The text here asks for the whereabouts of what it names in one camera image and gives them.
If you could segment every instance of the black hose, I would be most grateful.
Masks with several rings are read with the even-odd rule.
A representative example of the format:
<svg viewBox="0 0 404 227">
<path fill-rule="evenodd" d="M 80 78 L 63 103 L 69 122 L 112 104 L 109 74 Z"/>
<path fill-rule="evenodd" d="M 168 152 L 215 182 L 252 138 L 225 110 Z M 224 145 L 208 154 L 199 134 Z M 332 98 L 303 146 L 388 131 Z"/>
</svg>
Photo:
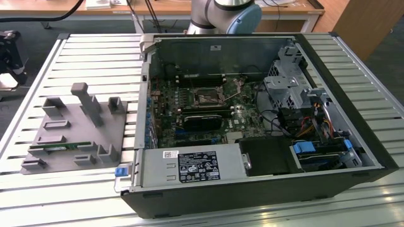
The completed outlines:
<svg viewBox="0 0 404 227">
<path fill-rule="evenodd" d="M 84 0 L 79 0 L 73 8 L 61 16 L 61 17 L 12 17 L 12 18 L 0 18 L 0 23 L 3 22 L 53 22 L 60 21 L 68 18 L 80 7 Z"/>
</svg>

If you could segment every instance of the yellow wire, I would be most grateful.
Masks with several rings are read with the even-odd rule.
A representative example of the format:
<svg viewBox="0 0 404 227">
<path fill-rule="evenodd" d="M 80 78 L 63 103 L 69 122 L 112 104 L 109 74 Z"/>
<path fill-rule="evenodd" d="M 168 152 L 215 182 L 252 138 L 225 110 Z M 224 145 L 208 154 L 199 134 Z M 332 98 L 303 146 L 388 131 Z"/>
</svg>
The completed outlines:
<svg viewBox="0 0 404 227">
<path fill-rule="evenodd" d="M 308 133 L 312 129 L 315 128 L 315 126 L 309 126 L 308 129 L 305 129 L 299 135 L 297 137 L 303 136 L 305 133 Z"/>
</svg>

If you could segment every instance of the warning label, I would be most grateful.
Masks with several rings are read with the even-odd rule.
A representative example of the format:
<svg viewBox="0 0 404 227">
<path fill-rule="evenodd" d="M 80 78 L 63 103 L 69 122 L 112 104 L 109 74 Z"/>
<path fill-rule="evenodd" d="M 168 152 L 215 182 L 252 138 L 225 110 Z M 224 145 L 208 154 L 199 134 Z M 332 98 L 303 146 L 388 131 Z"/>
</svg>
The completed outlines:
<svg viewBox="0 0 404 227">
<path fill-rule="evenodd" d="M 216 151 L 179 154 L 181 183 L 220 180 Z"/>
</svg>

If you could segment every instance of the white sticker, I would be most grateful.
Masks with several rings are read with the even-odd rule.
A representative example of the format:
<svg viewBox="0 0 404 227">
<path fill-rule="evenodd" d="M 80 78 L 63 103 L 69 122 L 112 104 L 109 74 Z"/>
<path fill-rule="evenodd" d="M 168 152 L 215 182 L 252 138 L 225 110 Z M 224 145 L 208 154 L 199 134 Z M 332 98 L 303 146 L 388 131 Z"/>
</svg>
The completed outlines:
<svg viewBox="0 0 404 227">
<path fill-rule="evenodd" d="M 179 157 L 177 150 L 167 150 L 163 152 L 163 158 L 172 158 L 172 157 Z"/>
<path fill-rule="evenodd" d="M 131 11 L 112 11 L 112 13 L 131 14 Z"/>
<path fill-rule="evenodd" d="M 65 147 L 56 147 L 56 148 L 45 148 L 47 151 L 55 151 L 55 150 L 67 150 Z"/>
<path fill-rule="evenodd" d="M 220 51 L 221 50 L 221 46 L 211 46 L 211 51 Z"/>
</svg>

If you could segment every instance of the aluminum table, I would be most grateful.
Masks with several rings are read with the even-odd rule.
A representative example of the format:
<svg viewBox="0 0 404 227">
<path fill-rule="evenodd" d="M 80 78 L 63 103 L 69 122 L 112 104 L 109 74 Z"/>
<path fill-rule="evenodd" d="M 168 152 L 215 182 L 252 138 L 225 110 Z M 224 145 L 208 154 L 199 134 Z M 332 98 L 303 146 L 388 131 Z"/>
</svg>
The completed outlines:
<svg viewBox="0 0 404 227">
<path fill-rule="evenodd" d="M 404 108 L 339 37 L 304 34 L 400 170 L 333 198 L 239 210 L 141 219 L 113 190 L 115 168 L 21 175 L 49 96 L 79 103 L 71 85 L 85 82 L 100 102 L 129 102 L 121 162 L 133 158 L 141 61 L 137 34 L 59 39 L 0 142 L 0 225 L 8 226 L 403 226 Z M 320 79 L 309 73 L 319 87 Z"/>
</svg>

